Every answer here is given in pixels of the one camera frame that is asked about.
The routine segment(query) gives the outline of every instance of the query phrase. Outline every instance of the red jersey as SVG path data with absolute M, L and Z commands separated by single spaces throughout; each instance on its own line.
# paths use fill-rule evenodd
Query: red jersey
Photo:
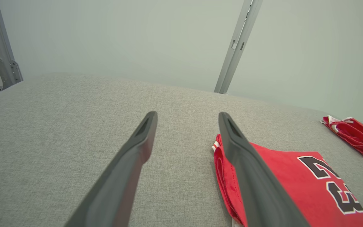
M 361 204 L 318 152 L 282 152 L 251 145 L 311 226 L 363 226 Z M 213 148 L 216 178 L 228 212 L 247 227 L 235 168 L 225 157 L 221 135 Z

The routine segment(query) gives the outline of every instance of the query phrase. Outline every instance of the gray fabric surface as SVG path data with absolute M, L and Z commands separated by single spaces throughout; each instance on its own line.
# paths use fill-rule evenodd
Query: gray fabric surface
M 320 152 L 363 206 L 363 156 L 319 122 L 323 112 L 61 73 L 0 93 L 0 226 L 63 226 L 151 110 L 157 133 L 129 226 L 230 226 L 211 149 L 221 111 L 251 142 Z

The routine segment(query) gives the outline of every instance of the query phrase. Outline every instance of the dark object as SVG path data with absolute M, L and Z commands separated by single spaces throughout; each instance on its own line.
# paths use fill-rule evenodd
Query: dark object
M 152 152 L 157 122 L 156 112 L 145 116 L 65 226 L 128 225 L 141 167 Z
M 310 226 L 232 118 L 219 113 L 223 149 L 236 169 L 250 227 Z

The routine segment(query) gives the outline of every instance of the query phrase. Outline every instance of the red fabric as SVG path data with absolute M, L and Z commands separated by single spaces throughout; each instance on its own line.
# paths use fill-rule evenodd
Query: red fabric
M 323 124 L 363 155 L 363 124 L 354 118 L 340 121 L 328 115 L 323 117 Z
M 229 214 L 236 222 L 248 227 L 235 168 L 225 157 L 221 135 L 217 135 L 216 141 L 219 143 L 219 147 L 215 150 L 214 162 L 216 178 L 223 200 Z M 340 196 L 341 204 L 348 203 L 349 199 L 353 199 L 355 203 L 358 203 L 354 195 L 344 185 L 344 181 L 323 166 L 315 164 L 316 171 L 325 174 L 324 177 L 318 178 L 300 159 L 317 159 L 321 161 L 321 164 L 329 167 L 318 152 L 282 152 L 270 150 L 253 143 L 252 146 L 264 159 L 311 226 L 363 226 L 363 208 L 361 207 L 359 211 L 354 210 L 353 213 L 345 213 L 339 207 L 333 194 L 327 190 L 328 185 L 335 184 L 339 188 L 339 190 L 336 190 L 336 195 Z

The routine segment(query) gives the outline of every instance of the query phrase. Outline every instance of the folded clothing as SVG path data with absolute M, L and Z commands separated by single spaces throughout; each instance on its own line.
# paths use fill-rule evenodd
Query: folded clothing
M 363 124 L 351 117 L 338 120 L 330 115 L 321 122 L 363 155 Z
M 282 152 L 251 145 L 311 226 L 363 226 L 361 204 L 318 152 Z M 235 167 L 225 156 L 220 134 L 212 148 L 216 179 L 232 223 L 248 227 Z

